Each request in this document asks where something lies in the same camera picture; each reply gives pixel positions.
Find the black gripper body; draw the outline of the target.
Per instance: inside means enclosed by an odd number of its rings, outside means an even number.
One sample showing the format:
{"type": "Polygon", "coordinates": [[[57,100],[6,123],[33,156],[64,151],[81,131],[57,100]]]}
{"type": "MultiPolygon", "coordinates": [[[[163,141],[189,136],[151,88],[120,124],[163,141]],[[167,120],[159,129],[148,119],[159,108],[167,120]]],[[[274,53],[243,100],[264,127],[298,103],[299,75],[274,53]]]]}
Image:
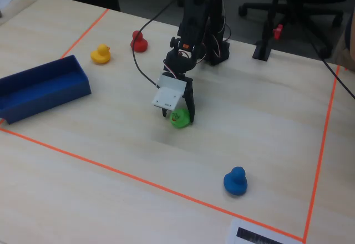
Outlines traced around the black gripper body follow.
{"type": "Polygon", "coordinates": [[[175,50],[168,52],[166,58],[163,60],[163,75],[178,80],[192,80],[186,76],[186,72],[194,69],[197,64],[204,60],[206,56],[206,47],[191,57],[183,56],[184,50],[175,50]]]}

